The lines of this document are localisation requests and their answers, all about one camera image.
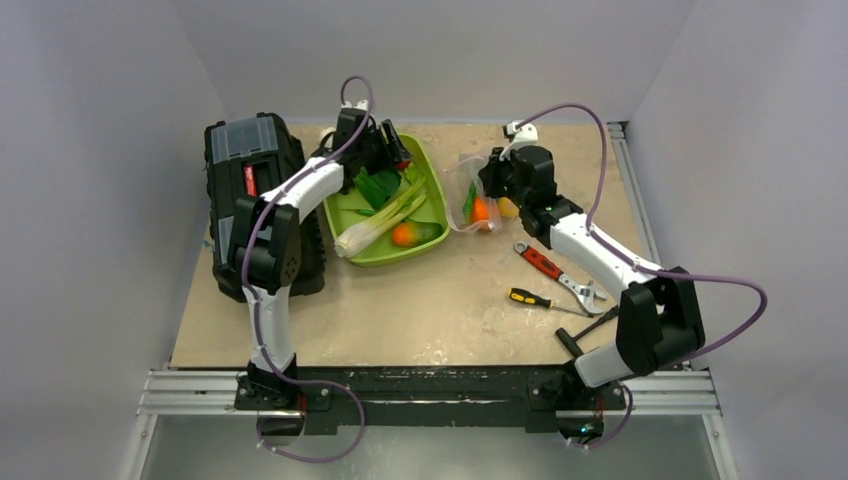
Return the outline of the toy mango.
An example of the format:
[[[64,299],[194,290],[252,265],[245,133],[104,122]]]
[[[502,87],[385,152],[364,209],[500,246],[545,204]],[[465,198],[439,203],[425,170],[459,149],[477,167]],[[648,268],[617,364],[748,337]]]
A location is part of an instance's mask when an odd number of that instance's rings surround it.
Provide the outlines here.
[[[391,242],[397,247],[414,248],[438,239],[442,233],[439,223],[406,221],[392,230]]]

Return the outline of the clear zip top bag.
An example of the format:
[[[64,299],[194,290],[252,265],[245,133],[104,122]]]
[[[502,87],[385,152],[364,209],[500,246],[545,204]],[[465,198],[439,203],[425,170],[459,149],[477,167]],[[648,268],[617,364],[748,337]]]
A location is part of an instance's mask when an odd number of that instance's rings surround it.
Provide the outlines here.
[[[447,220],[454,231],[494,232],[518,218],[518,207],[510,200],[483,193],[479,172],[487,162],[483,156],[461,155],[457,162],[441,171]]]

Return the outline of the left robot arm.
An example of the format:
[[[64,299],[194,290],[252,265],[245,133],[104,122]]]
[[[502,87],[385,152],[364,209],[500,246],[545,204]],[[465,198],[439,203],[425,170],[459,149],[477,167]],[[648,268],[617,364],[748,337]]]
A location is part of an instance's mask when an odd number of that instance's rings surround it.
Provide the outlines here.
[[[278,186],[236,201],[228,263],[249,309],[248,386],[272,408],[287,408],[298,395],[289,297],[302,269],[305,218],[327,197],[353,189],[358,175],[396,175],[410,160],[392,121],[378,122],[366,107],[347,104],[302,166]]]

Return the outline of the green toy chili pepper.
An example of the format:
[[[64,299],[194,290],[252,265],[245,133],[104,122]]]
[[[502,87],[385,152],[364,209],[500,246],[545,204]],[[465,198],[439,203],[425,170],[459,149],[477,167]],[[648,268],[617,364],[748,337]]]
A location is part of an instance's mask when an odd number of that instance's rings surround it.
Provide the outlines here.
[[[474,201],[477,198],[477,189],[476,185],[473,181],[469,183],[468,191],[465,195],[465,199],[462,206],[462,212],[464,215],[464,219],[466,222],[471,222],[471,216],[474,209]]]

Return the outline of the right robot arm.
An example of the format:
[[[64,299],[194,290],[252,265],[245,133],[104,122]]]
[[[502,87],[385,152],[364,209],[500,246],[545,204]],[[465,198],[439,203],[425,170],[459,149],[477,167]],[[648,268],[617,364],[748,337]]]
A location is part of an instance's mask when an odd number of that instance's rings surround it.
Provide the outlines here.
[[[685,270],[642,263],[589,222],[577,204],[558,193],[549,150],[496,147],[479,178],[487,196],[505,197],[518,207],[528,235],[569,258],[617,298],[614,340],[566,364],[561,392],[569,404],[584,407],[601,386],[650,374],[703,347],[696,290]]]

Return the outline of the yellow toy pear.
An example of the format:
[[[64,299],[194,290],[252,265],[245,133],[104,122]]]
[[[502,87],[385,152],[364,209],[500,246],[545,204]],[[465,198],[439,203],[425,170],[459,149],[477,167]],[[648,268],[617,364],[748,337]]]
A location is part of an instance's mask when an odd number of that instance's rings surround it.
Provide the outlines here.
[[[505,220],[514,219],[519,216],[519,208],[505,197],[497,200],[497,209],[501,218]]]

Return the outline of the orange toy tangerine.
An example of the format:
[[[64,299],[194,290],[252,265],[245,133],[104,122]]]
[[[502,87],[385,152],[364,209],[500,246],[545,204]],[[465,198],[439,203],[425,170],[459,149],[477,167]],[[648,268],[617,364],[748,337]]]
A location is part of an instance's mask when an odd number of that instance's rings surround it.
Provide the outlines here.
[[[489,231],[491,229],[488,208],[479,196],[472,201],[469,223],[479,230]]]

